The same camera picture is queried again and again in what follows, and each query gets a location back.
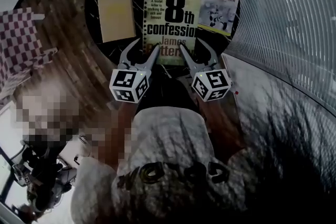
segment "purple checkered fabric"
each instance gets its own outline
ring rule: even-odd
[[[31,8],[0,13],[0,99],[13,94],[32,68],[52,61],[57,49],[43,51]]]

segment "book cover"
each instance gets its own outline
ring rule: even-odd
[[[132,0],[98,0],[103,42],[135,37]]]
[[[201,0],[198,26],[230,36],[239,0]]]
[[[201,0],[144,0],[143,49],[160,44],[157,64],[182,66],[179,44],[193,53]]]

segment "wood grain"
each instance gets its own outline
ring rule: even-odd
[[[115,66],[100,52],[88,33],[84,1],[23,0],[21,3],[21,7],[32,7],[34,12],[46,16],[36,24],[43,48],[59,49],[52,63],[34,70],[32,78],[15,91],[18,108],[28,108],[30,116],[34,114],[33,106],[37,106],[35,97],[43,97],[44,102],[47,98],[45,106],[53,100],[60,102],[60,96],[71,97],[78,102],[84,123],[107,109],[108,102],[114,101],[108,86]],[[61,113],[68,110],[66,103],[59,107]]]

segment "yellow book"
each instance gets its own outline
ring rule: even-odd
[[[132,0],[98,0],[103,42],[135,37]]]
[[[198,27],[230,36],[239,0],[201,0]]]

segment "book spine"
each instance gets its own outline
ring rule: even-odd
[[[147,46],[146,46],[146,37],[147,37],[147,0],[143,1],[143,39],[142,39],[142,50],[144,53],[147,53]]]

